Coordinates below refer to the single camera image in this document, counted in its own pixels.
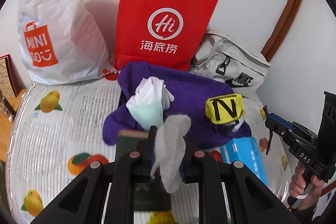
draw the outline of yellow pouch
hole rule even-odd
[[[205,102],[205,115],[212,124],[237,121],[244,113],[243,97],[240,94],[217,96]]]

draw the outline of hand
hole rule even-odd
[[[293,198],[297,198],[298,195],[301,195],[306,187],[306,182],[303,178],[303,173],[305,172],[306,167],[302,162],[298,162],[297,167],[295,168],[295,174],[292,176],[292,182],[289,185],[289,194]],[[307,209],[317,203],[320,198],[322,189],[324,187],[324,181],[317,178],[313,175],[310,181],[314,187],[309,192],[308,196],[300,203],[297,210]]]

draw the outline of green book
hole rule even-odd
[[[121,130],[118,134],[115,161],[126,153],[136,149],[138,141],[148,137],[148,133]],[[170,211],[171,195],[168,194],[159,179],[151,183],[136,183],[134,186],[134,211],[153,212]]]

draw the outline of nike logo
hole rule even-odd
[[[242,72],[236,79],[226,80],[225,84],[228,84],[232,88],[244,88],[248,87],[249,83],[251,83],[253,79],[253,77]]]

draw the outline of purple sweater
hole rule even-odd
[[[232,94],[229,85],[188,72],[150,65],[146,62],[130,62],[118,76],[118,83],[126,100],[134,95],[135,89],[143,78],[155,76],[165,81],[167,89],[175,97],[170,108],[163,113],[163,120],[172,114],[186,114],[191,118],[192,124],[186,137],[194,140],[200,149],[219,147],[232,138],[251,136],[249,125],[244,122],[235,133],[223,136],[215,133],[211,124],[205,118],[205,101],[208,98]],[[103,140],[108,145],[117,143],[118,132],[121,129],[143,128],[133,119],[126,105],[121,105],[111,113],[104,122]]]

